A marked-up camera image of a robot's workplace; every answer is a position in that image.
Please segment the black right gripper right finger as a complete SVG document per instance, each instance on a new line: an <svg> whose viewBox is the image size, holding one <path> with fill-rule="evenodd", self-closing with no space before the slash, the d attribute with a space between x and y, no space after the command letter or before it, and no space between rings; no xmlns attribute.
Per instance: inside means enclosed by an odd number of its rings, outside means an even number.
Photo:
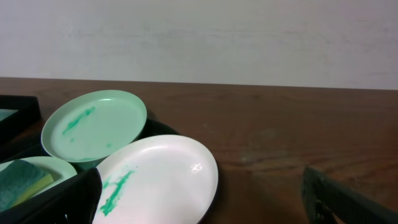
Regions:
<svg viewBox="0 0 398 224"><path fill-rule="evenodd" d="M350 190L320 171L306 167L301 196L310 224L395 224L397 213Z"/></svg>

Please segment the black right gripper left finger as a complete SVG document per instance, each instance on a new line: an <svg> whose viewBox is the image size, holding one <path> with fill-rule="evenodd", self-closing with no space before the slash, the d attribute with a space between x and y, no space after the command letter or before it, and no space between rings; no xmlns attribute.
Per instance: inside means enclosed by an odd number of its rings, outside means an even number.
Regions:
<svg viewBox="0 0 398 224"><path fill-rule="evenodd" d="M93 222L102 188L99 171L90 168L1 212L1 224L90 224Z"/></svg>

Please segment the green yellow sponge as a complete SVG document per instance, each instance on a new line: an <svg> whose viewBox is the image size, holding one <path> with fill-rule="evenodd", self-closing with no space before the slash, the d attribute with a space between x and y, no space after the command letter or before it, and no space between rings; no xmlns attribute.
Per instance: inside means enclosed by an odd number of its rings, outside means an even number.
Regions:
<svg viewBox="0 0 398 224"><path fill-rule="evenodd" d="M1 171L1 212L31 198L53 182L51 174L24 160Z"/></svg>

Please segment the mint green plate with stain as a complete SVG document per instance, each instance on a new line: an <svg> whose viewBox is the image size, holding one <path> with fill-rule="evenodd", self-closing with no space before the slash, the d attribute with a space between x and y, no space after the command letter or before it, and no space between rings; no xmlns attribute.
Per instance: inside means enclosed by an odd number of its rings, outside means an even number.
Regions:
<svg viewBox="0 0 398 224"><path fill-rule="evenodd" d="M45 151L71 163L96 162L136 140L147 121L147 108L136 95L102 90L59 107L44 124Z"/></svg>

